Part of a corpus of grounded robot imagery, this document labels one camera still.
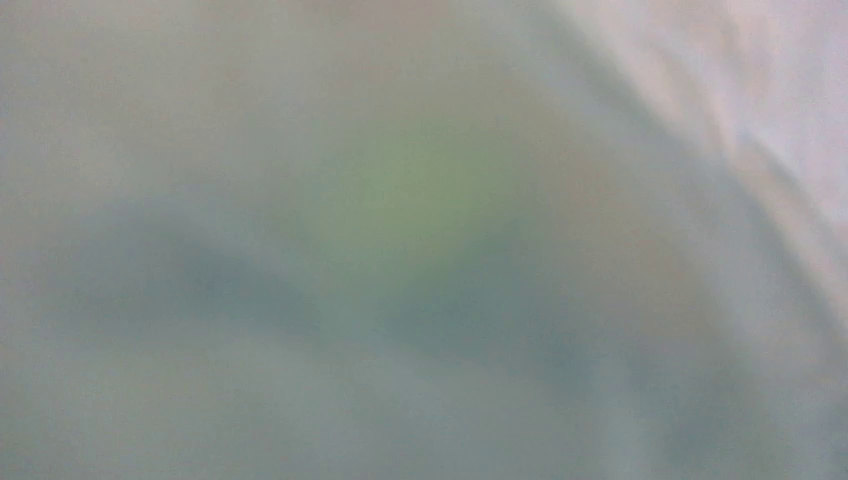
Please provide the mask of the light blue plastic bag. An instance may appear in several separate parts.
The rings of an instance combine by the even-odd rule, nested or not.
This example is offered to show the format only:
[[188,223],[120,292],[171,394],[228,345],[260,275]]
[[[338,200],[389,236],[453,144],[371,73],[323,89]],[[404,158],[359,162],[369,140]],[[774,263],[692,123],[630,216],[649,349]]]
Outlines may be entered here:
[[847,259],[591,2],[5,1],[5,479],[843,479]]

